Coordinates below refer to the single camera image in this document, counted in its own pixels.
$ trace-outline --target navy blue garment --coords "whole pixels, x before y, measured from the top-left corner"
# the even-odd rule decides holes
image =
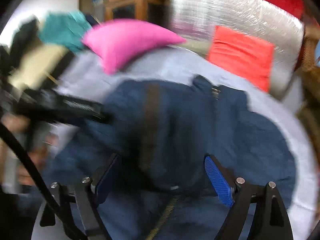
[[[151,166],[139,169],[146,91],[160,91],[156,147]],[[113,152],[123,168],[105,203],[98,208],[114,240],[143,239],[153,229],[172,194],[181,194],[157,239],[212,239],[229,208],[214,197],[204,171],[204,157],[220,163],[252,184],[274,181],[286,208],[295,184],[295,164],[286,141],[267,118],[247,109],[243,91],[212,85],[197,76],[192,86],[165,81],[125,81],[105,100],[112,124],[86,121],[45,170],[48,184],[79,182],[106,163]],[[161,189],[154,191],[150,186]],[[246,239],[254,206],[240,239]],[[74,213],[76,223],[79,218]]]

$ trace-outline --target blue gripper pad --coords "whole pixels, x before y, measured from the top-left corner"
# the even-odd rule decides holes
[[[207,156],[204,160],[205,171],[211,181],[212,186],[218,194],[219,200],[228,207],[232,207],[235,202],[232,197],[232,192],[229,184],[222,176],[221,172],[214,164],[210,156]]]

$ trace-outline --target brown furniture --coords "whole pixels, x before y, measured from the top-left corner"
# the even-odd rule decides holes
[[[134,18],[159,24],[163,18],[165,0],[108,0],[105,20]]]

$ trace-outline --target metal zipper teeth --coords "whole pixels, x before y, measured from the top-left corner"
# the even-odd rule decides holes
[[[171,214],[172,210],[174,209],[175,204],[178,202],[179,198],[180,198],[179,195],[173,196],[173,198],[170,200],[170,202],[168,203],[168,205],[164,209],[162,216],[158,220],[155,228],[153,228],[150,231],[149,235],[147,236],[147,238],[145,240],[152,240],[158,234],[159,230],[161,229],[163,224],[166,222],[166,220],[170,216],[170,214]]]

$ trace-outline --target silver bolt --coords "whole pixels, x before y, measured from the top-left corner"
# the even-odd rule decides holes
[[[276,184],[275,184],[273,181],[270,181],[270,182],[268,183],[268,185],[269,185],[269,187],[271,187],[271,188],[275,188],[275,187],[276,187]]]
[[[88,183],[90,181],[90,177],[84,177],[82,179],[82,183]]]
[[[237,178],[236,181],[237,181],[239,184],[244,184],[244,182],[245,182],[244,178],[241,178],[241,177]]]
[[[54,182],[51,184],[51,188],[56,188],[58,186],[58,182]]]

